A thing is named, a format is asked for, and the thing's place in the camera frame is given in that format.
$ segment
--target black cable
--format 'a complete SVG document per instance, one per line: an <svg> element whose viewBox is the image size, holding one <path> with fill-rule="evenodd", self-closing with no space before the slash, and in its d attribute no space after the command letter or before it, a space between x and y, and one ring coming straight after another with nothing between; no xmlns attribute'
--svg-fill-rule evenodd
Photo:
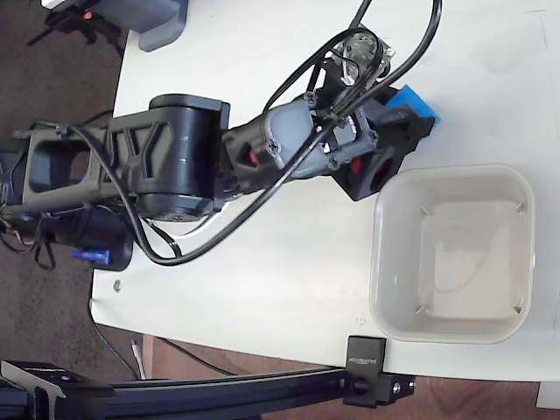
<svg viewBox="0 0 560 420"><path fill-rule="evenodd" d="M364 18L364 15L368 11L371 2L372 0L363 0L363 2L361 2L360 8L356 12L356 16L353 17L352 22L350 23L350 28L357 28L358 26L360 26L361 20Z"/></svg>
<svg viewBox="0 0 560 420"><path fill-rule="evenodd" d="M0 242L2 242L2 244L11 252L18 254L20 256L25 256L27 254L30 254L33 250L35 250L35 248L39 245L39 242L41 240L41 224L43 223L43 220L45 219L45 216L41 217L41 219L38 221L37 223L37 227L35 228L35 235L33 236L33 242L31 243L31 246L29 248L26 249L17 249L12 247L4 238L4 232L0 233Z"/></svg>
<svg viewBox="0 0 560 420"><path fill-rule="evenodd" d="M428 48L429 44L433 40L435 32L438 28L439 19L441 18L441 7L442 7L442 0L434 0L433 11L430 19L430 24L428 26L428 30L423 37L421 44L415 50L415 52L404 62L404 64L395 70L390 76L388 76L383 82L375 85L371 89L366 92L361 98L357 101L353 101L351 103L345 104L342 113L337 113L339 116L347 116L354 112L364 101L369 99L370 96L375 95L376 93L381 92L384 88L388 85L393 83L400 77L399 75L405 74L416 62L422 57L425 53L426 49ZM328 49L331 49L336 44L338 44L341 40L347 38L358 32L365 32L371 34L371 31L364 30L361 28L353 29L353 30L346 30L329 40L324 47L319 48L319 50L313 54L302 66L298 68L296 72L292 74L292 76L276 91L273 95L271 100L269 101L270 105L276 101L275 97L281 95L284 91L283 89L288 88L293 84L293 82L303 74L310 66L313 65L315 61L319 57L323 57L326 53L324 52L325 47L328 46ZM60 125L53 123L53 122L38 122L42 125L51 128L58 128ZM101 167L107 173L110 180L115 185L115 189L118 191L121 200L126 208L126 211L130 217L130 223L134 228L136 233L136 238L138 240L138 245L142 248L143 252L146 256L152 260L154 263L163 265L163 266L177 266L184 263L189 263L190 261L203 256L205 253L219 245L224 239L230 236L237 228L239 228L245 221L247 221L259 208L261 208L272 196L280 189L282 184L291 176L291 174L298 168L298 166L309 156L312 150L317 146L319 143L323 143L333 132L333 130L337 127L337 122L332 121L329 122L319 133L311 134L308 139L302 144L300 149L296 152L290 162L283 168L280 176L276 179L276 181L268 187L261 195L255 199L241 214L239 214L233 221L231 221L226 227L224 227L218 234L213 236L208 242L201 245L200 247L196 248L195 250L189 252L186 255L182 255L181 257L174 257L174 258L163 258L162 256L158 255L153 248L151 247L146 233L144 232L144 228L142 226L142 222L138 216L138 212L134 207L134 204L130 200L128 192L123 185L123 182L118 178L113 168L109 165L108 160L103 155L103 152L99 148L99 141L89 135L89 133L76 126L69 125L67 126L68 130L75 133L78 137L80 137L91 149L94 155L100 162Z"/></svg>
<svg viewBox="0 0 560 420"><path fill-rule="evenodd" d="M97 335L99 336L99 338L101 339L101 341L103 341L103 343L105 343L105 346L107 346L107 348L111 351L111 353L122 363L122 365L130 372L130 374L132 375L132 377L135 380L140 381L140 375L137 373L136 370L134 370L134 368L121 356L121 354L111 345L111 343L109 343L109 341L105 338L105 336L102 333L102 330L99 329L99 326L97 326L97 324L95 323L94 320L94 316L91 313L91 302L93 300L93 296L94 296L94 280L92 279L91 281L91 285L89 287L89 301L87 302L87 309L86 309L86 313L87 316L89 317L89 320L91 321L92 326L95 329L95 332L97 333Z"/></svg>
<svg viewBox="0 0 560 420"><path fill-rule="evenodd" d="M165 232L160 227L156 226L154 222L151 221L150 219L143 219L143 221L151 228L151 230L153 230L156 234L158 234L161 239L167 242L167 245L169 245L169 248L171 248L175 256L182 255L180 246L175 242L173 238L169 236L167 232Z"/></svg>
<svg viewBox="0 0 560 420"><path fill-rule="evenodd" d="M342 101L334 110L334 114L345 117L352 114L357 108L370 98L376 97L379 93L383 92L390 85L403 77L426 53L428 47L436 36L438 31L439 22L441 21L441 12L443 7L443 0L433 0L431 9L430 22L428 28L423 35L420 44L416 50L402 63L393 73L383 79L381 82L373 85L365 91L365 93L356 100Z"/></svg>
<svg viewBox="0 0 560 420"><path fill-rule="evenodd" d="M178 346L177 344L175 344L172 341L169 341L168 339L162 339L161 337L157 337L157 339L160 340L161 342L165 343L166 345L173 347L175 350L181 352L185 356L190 357L194 361L197 361L201 365L206 366L209 369L212 369L214 372L218 372L219 374L222 374L222 375L225 375L225 376L235 376L235 374L227 371L226 369L222 369L221 367L217 367L217 366L213 365L212 363L208 363L207 361L202 360L200 357L195 356L194 354L192 354L188 350L184 349L181 346Z"/></svg>
<svg viewBox="0 0 560 420"><path fill-rule="evenodd" d="M358 79L360 77L360 65L358 64L357 61L353 60L353 59L349 59L348 57L345 57L344 55L342 55L340 52L332 49L331 53L333 53L334 55L336 55L339 59L343 60L343 61L347 61L348 63L352 63L355 65L356 70L358 71L358 74L356 76L356 79Z"/></svg>
<svg viewBox="0 0 560 420"><path fill-rule="evenodd" d="M136 232L134 231L134 228L130 225L130 222L127 220L127 218L124 215L122 215L118 210L115 210L114 208L112 208L110 206L97 205L95 207L101 208L103 210L106 210L106 211L112 213L126 227L126 229L129 231L130 236L132 236L133 241L138 243ZM181 248L180 248L179 244L173 238L171 238L169 236L169 234L167 234L167 232L165 232L162 228L158 227L156 224L154 224L153 221L151 221L149 219L143 219L143 221L157 235L159 235L167 243L167 245L169 245L169 248L171 248L171 250L173 251L173 254L175 256L181 256Z"/></svg>
<svg viewBox="0 0 560 420"><path fill-rule="evenodd" d="M276 92L270 97L266 105L264 106L263 112L266 112L274 105L280 96L282 96L286 90L290 88L304 73L309 70L312 66L320 66L320 62L322 62L325 55L333 49L339 42L355 35L356 33L366 33L368 35L374 35L369 29L366 28L351 28L346 29L331 39L329 39L323 46L321 46L309 59L304 61L301 66L299 66L289 77L286 81L280 85L280 87L276 90Z"/></svg>
<svg viewBox="0 0 560 420"><path fill-rule="evenodd" d="M91 118L88 118L86 121L82 121L77 123L77 126L83 127L84 125L89 125L92 122L99 120L100 118L103 118L104 116L112 116L113 115L113 109L107 109L105 111L100 112L99 114L95 114L94 116L92 116Z"/></svg>

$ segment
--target blue clip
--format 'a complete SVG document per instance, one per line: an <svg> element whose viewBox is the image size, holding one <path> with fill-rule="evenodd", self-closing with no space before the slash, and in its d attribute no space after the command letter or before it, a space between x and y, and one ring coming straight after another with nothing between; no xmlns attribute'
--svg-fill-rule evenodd
<svg viewBox="0 0 560 420"><path fill-rule="evenodd" d="M74 251L71 256L82 261L91 261L100 265L111 264L111 252L109 250L103 251Z"/></svg>
<svg viewBox="0 0 560 420"><path fill-rule="evenodd" d="M396 108L401 105L408 105L422 118L428 118L430 116L434 116L436 118L436 123L434 125L438 125L441 121L441 118L434 112L430 106L424 102L424 100L418 96L418 94L412 90L409 85L405 85L401 90L399 90L395 96L393 96L387 102L387 108Z"/></svg>

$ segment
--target screw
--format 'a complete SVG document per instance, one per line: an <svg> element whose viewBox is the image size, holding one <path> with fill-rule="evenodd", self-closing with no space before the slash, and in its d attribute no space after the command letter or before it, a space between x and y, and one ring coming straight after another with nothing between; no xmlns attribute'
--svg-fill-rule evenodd
<svg viewBox="0 0 560 420"><path fill-rule="evenodd" d="M340 163L334 157L332 157L326 163L326 167L331 171L337 171L338 169L340 169Z"/></svg>
<svg viewBox="0 0 560 420"><path fill-rule="evenodd" d="M376 131L371 131L367 134L367 136L369 137L369 142L373 146L377 146L377 140L379 140L379 137L377 136L377 132Z"/></svg>
<svg viewBox="0 0 560 420"><path fill-rule="evenodd" d="M268 142L266 143L266 151L270 154L270 155L277 155L279 152L279 147L277 143L274 142Z"/></svg>
<svg viewBox="0 0 560 420"><path fill-rule="evenodd" d="M306 101L307 104L312 107L317 105L317 98L315 97L315 94L313 92L305 92L304 101Z"/></svg>

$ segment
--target square container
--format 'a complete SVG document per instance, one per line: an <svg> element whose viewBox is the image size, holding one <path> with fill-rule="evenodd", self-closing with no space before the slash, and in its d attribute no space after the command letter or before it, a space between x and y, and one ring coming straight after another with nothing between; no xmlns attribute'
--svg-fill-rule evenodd
<svg viewBox="0 0 560 420"><path fill-rule="evenodd" d="M529 314L535 197L500 164L405 171L375 204L370 309L394 340L493 344Z"/></svg>

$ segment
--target black mounting bracket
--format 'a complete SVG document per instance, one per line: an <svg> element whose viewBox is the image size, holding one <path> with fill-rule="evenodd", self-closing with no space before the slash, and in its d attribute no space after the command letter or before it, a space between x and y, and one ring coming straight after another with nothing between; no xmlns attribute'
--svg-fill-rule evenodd
<svg viewBox="0 0 560 420"><path fill-rule="evenodd" d="M3 361L0 373L9 383L0 377L0 418L234 420L340 398L375 408L411 396L415 388L414 376L382 372L385 346L385 339L350 337L346 369L116 385L51 364Z"/></svg>
<svg viewBox="0 0 560 420"><path fill-rule="evenodd" d="M386 345L385 339L348 337L344 404L374 409L414 394L415 376L383 372Z"/></svg>

